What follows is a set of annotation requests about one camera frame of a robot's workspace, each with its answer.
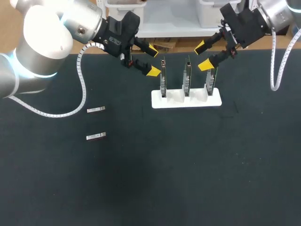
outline white shelf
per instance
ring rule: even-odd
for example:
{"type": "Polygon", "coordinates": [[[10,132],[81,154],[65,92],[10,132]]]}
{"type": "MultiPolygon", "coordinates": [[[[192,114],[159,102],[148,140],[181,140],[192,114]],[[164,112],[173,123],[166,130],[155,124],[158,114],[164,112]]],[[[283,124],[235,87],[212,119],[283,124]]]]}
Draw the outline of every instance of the white shelf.
{"type": "Polygon", "coordinates": [[[144,25],[140,38],[205,37],[219,28],[201,28],[196,0],[148,0],[144,9],[144,25]]]}

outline small metal block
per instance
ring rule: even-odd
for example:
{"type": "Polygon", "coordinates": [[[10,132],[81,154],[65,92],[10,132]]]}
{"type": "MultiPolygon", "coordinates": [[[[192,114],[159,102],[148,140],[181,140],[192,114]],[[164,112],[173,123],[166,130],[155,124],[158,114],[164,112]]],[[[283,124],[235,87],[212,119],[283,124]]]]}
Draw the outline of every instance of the small metal block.
{"type": "Polygon", "coordinates": [[[107,136],[107,133],[106,133],[106,132],[98,133],[98,134],[94,134],[94,135],[87,136],[87,140],[100,139],[100,138],[103,138],[103,137],[106,137],[106,136],[107,136]]]}

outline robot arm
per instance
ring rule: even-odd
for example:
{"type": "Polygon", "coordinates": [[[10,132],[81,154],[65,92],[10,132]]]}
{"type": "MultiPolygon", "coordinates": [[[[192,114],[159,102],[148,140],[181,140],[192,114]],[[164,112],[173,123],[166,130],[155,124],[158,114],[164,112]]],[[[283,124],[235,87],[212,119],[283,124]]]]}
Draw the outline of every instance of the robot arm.
{"type": "Polygon", "coordinates": [[[88,0],[10,0],[24,16],[24,30],[17,48],[0,54],[0,98],[43,91],[70,54],[73,39],[83,44],[103,44],[104,51],[119,57],[128,68],[134,66],[144,75],[160,71],[130,55],[131,47],[155,57],[149,43],[135,37],[140,18],[128,12],[122,21],[102,18],[102,10],[88,0]]]}
{"type": "Polygon", "coordinates": [[[261,39],[271,30],[278,32],[294,21],[301,27],[301,1],[299,0],[259,0],[259,6],[253,11],[245,9],[236,14],[230,4],[221,8],[224,20],[219,33],[202,41],[195,52],[201,54],[211,48],[220,39],[227,41],[226,50],[217,55],[210,56],[199,65],[205,71],[218,67],[229,57],[235,58],[237,47],[246,48],[261,39]]]}

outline white bin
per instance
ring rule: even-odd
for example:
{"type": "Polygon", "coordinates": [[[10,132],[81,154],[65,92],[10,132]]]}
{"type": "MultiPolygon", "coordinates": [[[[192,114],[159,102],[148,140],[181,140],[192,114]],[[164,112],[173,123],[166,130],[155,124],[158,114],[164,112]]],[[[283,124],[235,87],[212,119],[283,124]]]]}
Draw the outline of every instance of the white bin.
{"type": "Polygon", "coordinates": [[[198,20],[203,28],[221,26],[223,19],[220,9],[230,3],[234,10],[241,0],[196,0],[198,20]]]}
{"type": "Polygon", "coordinates": [[[132,11],[140,17],[140,26],[143,27],[144,23],[144,7],[146,2],[143,4],[130,4],[130,5],[112,5],[105,3],[105,6],[109,9],[109,16],[113,17],[116,20],[122,20],[128,11],[132,11]]]}

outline white cable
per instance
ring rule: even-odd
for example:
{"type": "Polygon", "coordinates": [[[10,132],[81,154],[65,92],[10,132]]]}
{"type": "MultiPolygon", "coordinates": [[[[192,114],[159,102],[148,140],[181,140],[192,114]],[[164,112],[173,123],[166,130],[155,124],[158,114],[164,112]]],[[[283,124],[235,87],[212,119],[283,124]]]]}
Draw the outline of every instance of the white cable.
{"type": "Polygon", "coordinates": [[[16,101],[17,103],[21,104],[23,107],[26,107],[28,110],[30,110],[36,114],[39,114],[41,116],[48,117],[48,118],[64,118],[64,117],[68,117],[68,116],[76,114],[83,108],[83,106],[85,105],[85,102],[86,102],[86,98],[87,98],[86,85],[85,85],[85,81],[83,78],[83,74],[81,72],[80,64],[81,64],[81,59],[83,57],[83,54],[85,53],[85,51],[88,48],[91,48],[91,47],[97,47],[99,49],[104,50],[104,46],[102,44],[93,42],[93,43],[89,43],[89,44],[85,45],[83,47],[83,49],[79,52],[79,55],[77,57],[77,72],[79,75],[79,80],[80,80],[82,91],[83,91],[83,97],[82,97],[80,105],[74,111],[65,113],[65,114],[48,114],[48,113],[41,112],[41,111],[29,106],[28,104],[26,104],[25,102],[23,102],[22,100],[20,100],[19,98],[15,97],[15,96],[11,96],[9,98],[16,101]]]}
{"type": "Polygon", "coordinates": [[[280,87],[281,84],[281,80],[282,80],[282,75],[283,75],[283,71],[285,69],[285,65],[287,62],[288,57],[290,56],[290,53],[293,49],[293,46],[295,45],[295,43],[298,41],[298,39],[301,37],[301,29],[296,33],[296,35],[293,37],[293,39],[291,40],[290,44],[288,45],[285,54],[283,56],[281,65],[280,65],[280,69],[279,69],[279,73],[278,73],[278,77],[277,77],[277,81],[276,81],[276,85],[274,83],[274,70],[275,70],[275,55],[276,55],[276,32],[272,31],[272,35],[273,35],[273,48],[272,48],[272,59],[271,59],[271,77],[270,77],[270,83],[271,83],[271,89],[272,91],[277,91],[280,87]]]}

